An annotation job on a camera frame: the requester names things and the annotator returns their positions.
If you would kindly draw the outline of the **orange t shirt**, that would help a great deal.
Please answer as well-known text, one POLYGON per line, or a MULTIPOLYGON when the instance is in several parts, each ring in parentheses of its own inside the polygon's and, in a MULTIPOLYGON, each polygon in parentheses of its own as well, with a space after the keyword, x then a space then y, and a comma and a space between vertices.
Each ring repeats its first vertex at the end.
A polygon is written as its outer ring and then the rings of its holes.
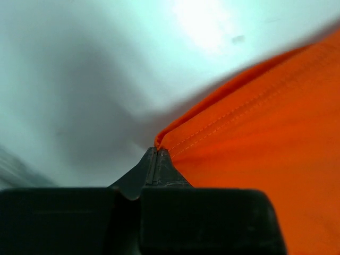
POLYGON ((263 191, 289 254, 339 254, 339 32, 229 80, 155 146, 195 187, 263 191))

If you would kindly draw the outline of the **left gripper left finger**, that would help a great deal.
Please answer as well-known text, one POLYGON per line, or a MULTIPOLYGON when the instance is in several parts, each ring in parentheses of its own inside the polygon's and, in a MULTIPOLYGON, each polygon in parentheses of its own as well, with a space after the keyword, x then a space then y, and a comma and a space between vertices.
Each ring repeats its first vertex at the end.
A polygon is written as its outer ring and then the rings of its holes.
POLYGON ((108 187, 1 191, 1 254, 139 254, 139 196, 157 150, 108 187))

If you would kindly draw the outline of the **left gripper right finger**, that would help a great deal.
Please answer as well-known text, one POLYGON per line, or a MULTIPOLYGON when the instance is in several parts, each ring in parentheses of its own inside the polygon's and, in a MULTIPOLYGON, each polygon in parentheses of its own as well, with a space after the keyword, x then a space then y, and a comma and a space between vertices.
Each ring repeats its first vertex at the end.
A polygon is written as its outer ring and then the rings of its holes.
POLYGON ((142 254, 286 254, 269 198, 253 189, 194 188, 169 152, 151 149, 140 194, 142 254))

